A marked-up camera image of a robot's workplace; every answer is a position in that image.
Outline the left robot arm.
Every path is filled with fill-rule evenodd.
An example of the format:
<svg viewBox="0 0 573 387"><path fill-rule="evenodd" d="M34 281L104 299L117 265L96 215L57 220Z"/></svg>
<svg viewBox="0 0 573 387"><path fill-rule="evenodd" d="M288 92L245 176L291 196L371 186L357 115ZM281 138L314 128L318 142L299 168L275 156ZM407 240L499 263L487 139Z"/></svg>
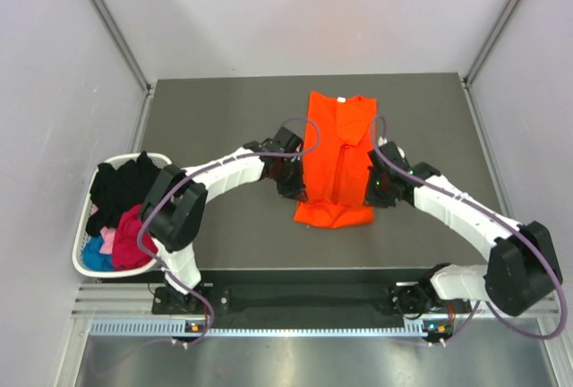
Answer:
<svg viewBox="0 0 573 387"><path fill-rule="evenodd" d="M155 314L185 314L203 299L193 241L206 205L215 198L264 179L276 183L284 198L304 201L304 140L282 126L274 137L247 142L232 153L198 167L163 167L140 209L141 231L157 248L154 259L165 285L154 292Z"/></svg>

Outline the orange t-shirt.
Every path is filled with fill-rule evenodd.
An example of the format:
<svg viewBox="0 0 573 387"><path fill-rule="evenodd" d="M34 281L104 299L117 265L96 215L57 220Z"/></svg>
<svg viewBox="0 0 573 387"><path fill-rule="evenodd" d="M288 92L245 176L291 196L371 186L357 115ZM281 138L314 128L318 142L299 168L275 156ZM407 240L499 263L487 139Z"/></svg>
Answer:
<svg viewBox="0 0 573 387"><path fill-rule="evenodd" d="M376 99L361 95L332 98L310 93L302 158L307 202L296 205L294 221L315 228L370 225L372 207L364 204L371 165L371 124Z"/></svg>

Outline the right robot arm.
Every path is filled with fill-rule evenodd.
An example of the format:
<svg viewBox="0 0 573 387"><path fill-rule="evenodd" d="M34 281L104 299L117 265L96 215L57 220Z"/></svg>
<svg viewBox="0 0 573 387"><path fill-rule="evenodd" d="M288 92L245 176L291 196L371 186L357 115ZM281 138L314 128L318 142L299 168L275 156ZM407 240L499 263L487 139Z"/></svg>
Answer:
<svg viewBox="0 0 573 387"><path fill-rule="evenodd" d="M368 153L365 203L377 208L406 202L464 238L483 263L458 266L442 262L419 280L420 305L431 312L450 300L490 303L518 316L552 293L562 281L546 226L509 219L457 189L437 168L410 165L404 152L386 142Z"/></svg>

